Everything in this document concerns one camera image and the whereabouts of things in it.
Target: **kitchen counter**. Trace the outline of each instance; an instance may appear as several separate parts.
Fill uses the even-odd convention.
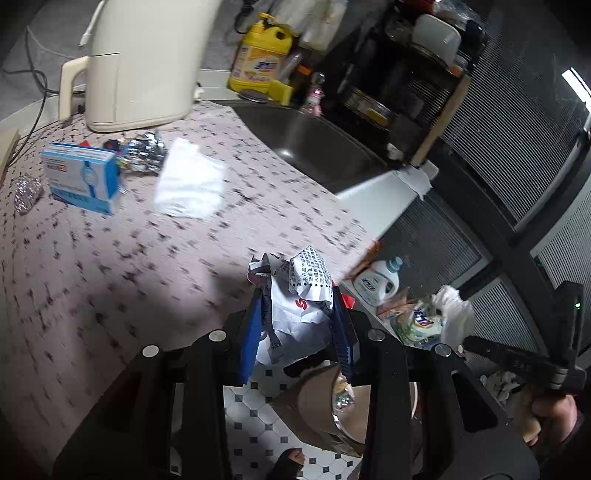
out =
[[[128,179],[114,216],[57,202],[46,184],[31,212],[15,214],[11,180],[43,178],[48,143],[120,136],[89,131],[80,115],[36,132],[0,190],[0,408],[46,469],[143,346],[189,345],[248,304],[253,255],[312,245],[338,283],[374,240],[233,111],[204,103],[158,130],[167,146],[182,136],[225,162],[223,208],[211,218],[154,213],[155,177]]]

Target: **medicine box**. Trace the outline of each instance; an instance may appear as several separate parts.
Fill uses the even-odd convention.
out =
[[[77,207],[113,214],[119,168],[112,150],[52,143],[41,152],[51,193]]]

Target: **dish soap bottle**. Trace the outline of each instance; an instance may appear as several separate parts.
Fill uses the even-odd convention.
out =
[[[357,275],[353,286],[362,299],[377,307],[396,295],[400,286],[398,270],[402,265],[400,257],[378,260]]]
[[[266,18],[271,15],[260,12],[260,20],[250,27],[236,55],[229,87],[235,92],[244,89],[266,93],[291,49],[293,37],[284,27],[265,28]]]

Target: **stainless steel sink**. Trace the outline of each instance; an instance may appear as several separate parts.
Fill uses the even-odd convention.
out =
[[[324,118],[247,100],[217,103],[233,107],[252,133],[279,157],[332,193],[390,170],[372,151]]]

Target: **power cord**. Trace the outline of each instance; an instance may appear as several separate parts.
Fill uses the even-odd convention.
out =
[[[240,9],[240,12],[238,12],[238,15],[234,19],[234,32],[240,35],[246,35],[248,33],[238,30],[238,27],[240,27],[242,22],[244,22],[250,16],[250,14],[254,10],[253,5],[258,1],[259,0],[242,0],[242,8]]]
[[[60,57],[69,58],[67,55],[61,54],[61,53],[53,51],[53,50],[49,50],[48,48],[45,48],[43,45],[41,45],[41,43],[39,43],[39,41],[36,39],[35,35],[31,31],[30,27],[27,26],[27,28],[25,29],[25,51],[27,53],[27,62],[29,64],[29,69],[6,70],[4,67],[2,67],[2,72],[5,73],[6,75],[18,75],[18,74],[23,74],[23,73],[30,73],[33,76],[33,80],[35,80],[37,87],[41,90],[41,93],[43,94],[43,100],[41,101],[41,108],[39,109],[39,112],[37,114],[37,118],[35,119],[35,122],[33,123],[31,130],[29,131],[25,140],[23,140],[18,151],[10,158],[10,160],[8,160],[7,168],[11,167],[16,162],[19,155],[21,154],[21,152],[23,151],[23,149],[25,148],[25,146],[29,142],[31,135],[33,134],[33,132],[37,128],[37,125],[38,125],[39,120],[41,118],[41,114],[43,113],[43,109],[45,108],[45,102],[47,100],[47,96],[59,94],[58,90],[52,90],[52,89],[48,88],[47,75],[44,72],[42,72],[41,70],[37,70],[35,68],[35,65],[33,63],[33,58],[31,56],[31,49],[29,47],[29,36],[31,36],[33,41],[35,41],[35,43],[37,43],[39,48],[41,48],[42,50],[44,50],[48,53],[51,53],[53,55],[58,55]],[[75,95],[82,95],[84,93],[86,93],[85,90],[74,91]]]
[[[45,94],[50,94],[50,95],[59,95],[60,91],[59,90],[52,90],[50,88],[47,87],[47,76],[45,76],[45,74],[43,74],[45,76],[45,85],[42,84],[40,78],[40,75],[37,72],[40,72],[41,70],[37,70],[35,68],[35,64],[33,63],[33,57],[31,55],[31,47],[29,46],[29,35],[30,35],[30,30],[27,28],[25,30],[25,51],[27,53],[27,62],[29,64],[29,71],[31,72],[31,75],[33,76],[33,80],[35,80],[35,83],[37,84],[37,87],[41,90],[41,93],[45,93]],[[86,93],[86,90],[74,90],[74,95],[84,95]]]
[[[23,140],[21,147],[10,158],[10,160],[8,160],[8,164],[7,164],[7,168],[8,168],[8,167],[12,167],[12,165],[16,162],[18,156],[21,154],[21,152],[25,148],[25,145],[27,144],[27,142],[31,138],[31,135],[33,134],[33,132],[35,131],[35,129],[37,127],[37,124],[39,123],[39,119],[41,118],[41,114],[43,113],[43,109],[45,108],[45,101],[47,100],[47,76],[41,70],[5,70],[4,68],[2,68],[2,71],[6,75],[31,73],[35,78],[37,78],[37,76],[41,77],[41,80],[43,81],[43,85],[42,85],[42,87],[43,87],[43,101],[41,101],[41,108],[39,109],[39,113],[37,114],[37,118],[35,119],[35,122],[33,123],[31,130],[29,131],[29,134],[27,135],[25,140]]]

